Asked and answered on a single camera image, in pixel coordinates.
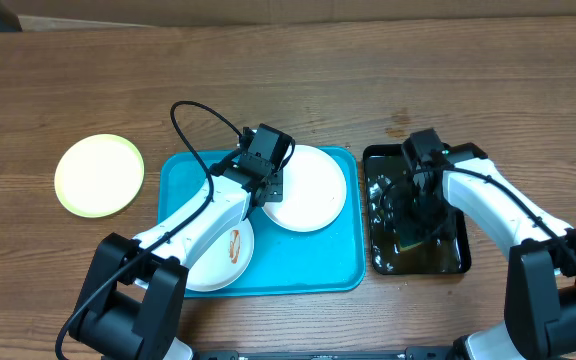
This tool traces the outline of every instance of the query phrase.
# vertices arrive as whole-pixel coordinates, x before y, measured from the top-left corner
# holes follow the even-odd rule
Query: wooden table
[[[576,17],[0,34],[0,358],[52,358],[99,241],[155,224],[159,170],[185,151],[168,117],[180,99],[357,159],[435,127],[478,144],[576,226]],[[198,149],[232,148],[209,115],[179,118]],[[90,220],[61,207],[53,173],[96,133],[132,140],[147,173],[129,208]],[[189,300],[180,336],[245,352],[449,344],[503,316],[506,261],[471,221],[468,231],[465,276],[369,265],[346,293]],[[97,358],[70,339],[65,350]]]

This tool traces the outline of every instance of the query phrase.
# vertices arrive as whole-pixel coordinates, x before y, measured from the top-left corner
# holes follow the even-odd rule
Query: white plate
[[[284,168],[283,201],[266,203],[266,215],[292,231],[315,231],[332,223],[346,203],[346,179],[325,152],[297,145]]]
[[[190,269],[186,288],[215,291],[230,285],[243,274],[252,259],[255,236],[245,220],[223,233]]]
[[[130,141],[93,135],[73,145],[55,171],[55,192],[75,215],[95,218],[115,213],[139,192],[144,162]]]

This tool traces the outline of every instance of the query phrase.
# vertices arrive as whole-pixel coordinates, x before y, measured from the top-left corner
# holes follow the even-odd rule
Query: black tray
[[[440,238],[402,250],[399,234],[385,229],[379,215],[381,190],[386,179],[403,176],[406,163],[401,145],[371,145],[363,154],[366,209],[372,252],[372,266],[383,275],[462,274],[470,269],[471,258],[464,214],[456,211],[455,238]]]

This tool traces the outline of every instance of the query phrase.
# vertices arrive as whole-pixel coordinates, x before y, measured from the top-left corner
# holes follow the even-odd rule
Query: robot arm
[[[576,281],[564,289],[555,281],[559,273],[576,276],[575,262],[562,249],[563,241],[576,257],[576,229],[521,194],[473,144],[445,149],[431,129],[412,134],[402,149],[417,196],[462,210],[509,261],[504,321],[455,341],[450,359],[547,359],[576,351]],[[539,228],[517,200],[558,238]]]
[[[197,218],[175,234],[169,242],[153,251],[162,259],[176,257],[188,269],[199,260],[221,234],[246,218],[250,206],[250,192],[241,184],[225,176],[213,176],[215,186],[212,202]],[[133,239],[139,240],[142,249],[152,245],[164,233],[188,218],[208,196],[208,181],[181,208],[154,228]]]
[[[178,225],[202,206],[209,194],[206,182],[195,196],[154,228],[126,239],[111,234],[97,248],[84,280],[77,309],[91,301],[81,315],[73,317],[70,336],[116,360],[189,360],[192,351],[175,339],[189,268],[219,236],[244,220],[266,202],[282,200],[282,168],[294,140],[261,124],[257,131],[244,128],[240,147],[210,168],[214,185],[212,201],[203,212],[174,233]],[[165,234],[172,235],[151,253],[144,252]],[[134,268],[124,265],[142,255]],[[143,302],[113,286],[116,279],[147,288]],[[99,295],[91,297],[98,289]]]
[[[557,235],[566,235],[568,223],[546,213],[519,192],[501,176],[490,159],[472,158],[454,164],[456,168],[467,169],[489,175],[510,189],[521,201]],[[497,244],[506,259],[510,248],[520,245],[525,239],[549,240],[550,236],[535,226],[526,213],[499,188],[483,179],[467,174],[445,171],[442,180],[444,198],[448,203],[463,211]]]

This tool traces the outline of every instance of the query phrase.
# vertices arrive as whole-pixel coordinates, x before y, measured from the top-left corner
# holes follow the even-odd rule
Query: brown wall
[[[576,0],[3,0],[18,15],[159,26],[576,15]]]

